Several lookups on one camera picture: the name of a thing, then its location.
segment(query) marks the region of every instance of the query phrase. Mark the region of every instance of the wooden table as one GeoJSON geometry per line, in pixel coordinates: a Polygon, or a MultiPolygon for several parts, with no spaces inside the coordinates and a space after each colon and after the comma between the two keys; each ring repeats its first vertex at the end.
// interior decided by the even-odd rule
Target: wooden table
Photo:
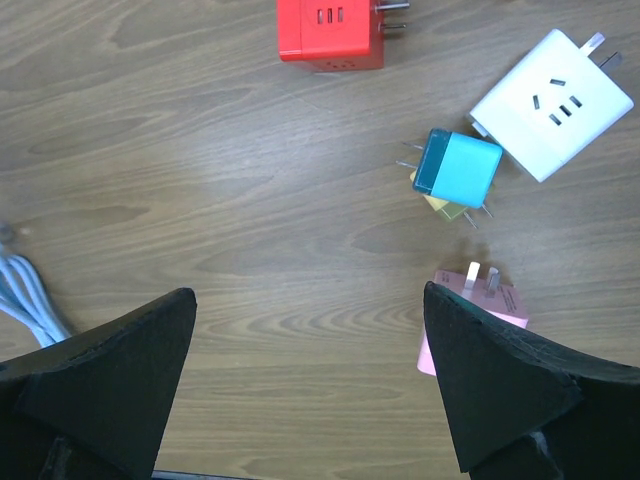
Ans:
{"type": "MultiPolygon", "coordinates": [[[[402,141],[465,114],[553,27],[640,98],[640,4],[416,1],[384,70],[280,63],[273,1],[8,0],[0,201],[78,330],[173,289],[198,323],[158,468],[262,479],[460,478],[415,368],[437,267],[497,265],[531,330],[640,365],[640,115],[542,185],[503,161],[443,223],[402,141]]],[[[37,345],[0,321],[3,359],[37,345]]]]}

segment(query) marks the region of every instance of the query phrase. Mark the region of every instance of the plug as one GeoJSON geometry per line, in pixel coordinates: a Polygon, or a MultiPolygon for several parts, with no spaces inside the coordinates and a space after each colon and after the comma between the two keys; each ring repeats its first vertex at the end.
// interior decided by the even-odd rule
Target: plug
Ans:
{"type": "MultiPolygon", "coordinates": [[[[466,298],[471,303],[505,322],[512,323],[520,328],[526,328],[529,316],[515,287],[502,284],[500,272],[495,267],[489,269],[486,279],[478,278],[479,271],[480,264],[471,262],[466,276],[438,270],[433,282],[447,287],[452,292],[466,298]]],[[[427,334],[424,329],[422,333],[418,370],[427,375],[435,376],[436,369],[431,357],[427,334]]]]}
{"type": "MultiPolygon", "coordinates": [[[[417,169],[415,165],[411,165],[406,162],[396,162],[398,165],[402,165],[403,167],[409,167],[413,169],[417,169]]],[[[415,180],[416,172],[413,172],[409,176],[409,180],[413,183],[415,180]]],[[[457,203],[448,202],[447,200],[442,200],[441,198],[431,197],[429,195],[422,195],[424,199],[429,203],[433,211],[436,212],[440,217],[442,217],[446,222],[453,222],[455,219],[459,217],[464,217],[473,228],[477,229],[478,224],[475,222],[473,217],[469,215],[469,207],[465,207],[464,205],[459,205],[457,203]]],[[[483,203],[482,209],[493,218],[493,213],[487,208],[487,206],[483,203]]]]}
{"type": "Polygon", "coordinates": [[[551,31],[471,110],[474,128],[547,179],[633,108],[607,75],[622,56],[600,66],[589,58],[604,39],[597,33],[578,48],[551,31]]]}
{"type": "Polygon", "coordinates": [[[416,192],[472,208],[481,208],[496,173],[502,148],[460,133],[434,128],[413,179],[416,192]]]}
{"type": "Polygon", "coordinates": [[[382,68],[385,31],[406,28],[385,23],[385,13],[409,6],[379,0],[277,0],[280,58],[324,72],[382,68]]]}

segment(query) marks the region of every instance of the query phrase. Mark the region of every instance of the outlet slot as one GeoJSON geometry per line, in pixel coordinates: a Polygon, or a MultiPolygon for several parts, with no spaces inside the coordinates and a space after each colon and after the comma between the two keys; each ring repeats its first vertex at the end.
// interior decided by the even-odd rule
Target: outlet slot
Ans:
{"type": "Polygon", "coordinates": [[[569,100],[571,100],[576,107],[578,108],[582,107],[582,102],[578,100],[576,97],[574,97],[573,95],[569,97],[569,100]]]}

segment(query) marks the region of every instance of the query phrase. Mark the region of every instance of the cable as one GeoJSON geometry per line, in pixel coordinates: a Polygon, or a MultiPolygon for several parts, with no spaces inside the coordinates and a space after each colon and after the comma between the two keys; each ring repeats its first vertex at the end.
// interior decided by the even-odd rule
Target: cable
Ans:
{"type": "Polygon", "coordinates": [[[0,244],[0,310],[31,330],[41,347],[71,336],[55,313],[35,267],[0,244]]]}

